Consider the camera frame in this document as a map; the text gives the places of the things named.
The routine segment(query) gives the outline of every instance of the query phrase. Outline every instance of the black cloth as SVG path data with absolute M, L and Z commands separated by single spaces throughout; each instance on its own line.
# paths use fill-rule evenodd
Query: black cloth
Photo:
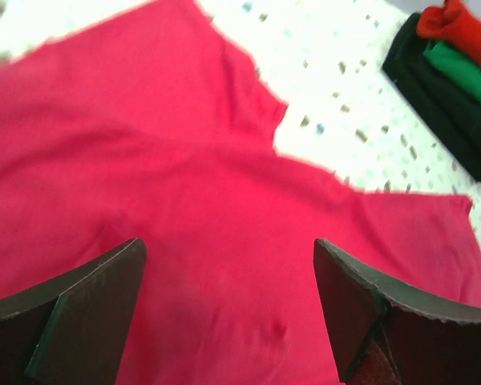
M 412 14 L 397 33 L 383 70 L 430 130 L 481 182 L 481 106 L 424 58 L 427 40 L 415 33 L 419 18 Z

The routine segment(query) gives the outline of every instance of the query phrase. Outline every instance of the gray background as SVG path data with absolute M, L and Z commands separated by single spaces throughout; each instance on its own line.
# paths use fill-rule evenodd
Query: gray background
M 427 6 L 443 4 L 443 0 L 387 0 L 406 12 L 423 10 Z M 465 0 L 472 12 L 481 18 L 481 0 Z

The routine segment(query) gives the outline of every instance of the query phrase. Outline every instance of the orange cloth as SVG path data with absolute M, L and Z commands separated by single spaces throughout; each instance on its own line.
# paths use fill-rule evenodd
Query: orange cloth
M 463 0 L 445 0 L 443 7 L 426 8 L 418 21 L 417 35 L 446 40 L 481 67 L 481 21 Z

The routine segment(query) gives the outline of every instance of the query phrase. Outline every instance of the red cloth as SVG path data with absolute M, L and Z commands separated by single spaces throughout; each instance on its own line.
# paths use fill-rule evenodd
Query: red cloth
M 316 237 L 481 306 L 466 197 L 364 194 L 278 157 L 284 112 L 190 0 L 0 67 L 0 298 L 142 237 L 119 385 L 338 383 Z
M 417 34 L 425 39 L 448 41 L 481 67 L 481 21 L 463 0 L 445 0 L 444 7 L 427 7 L 418 21 Z

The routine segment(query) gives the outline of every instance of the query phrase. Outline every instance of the orange folded cloth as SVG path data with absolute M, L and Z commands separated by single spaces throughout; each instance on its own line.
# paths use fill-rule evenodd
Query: orange folded cloth
M 425 39 L 446 40 L 481 67 L 481 20 L 463 0 L 445 0 L 444 6 L 430 6 L 422 12 L 417 35 Z

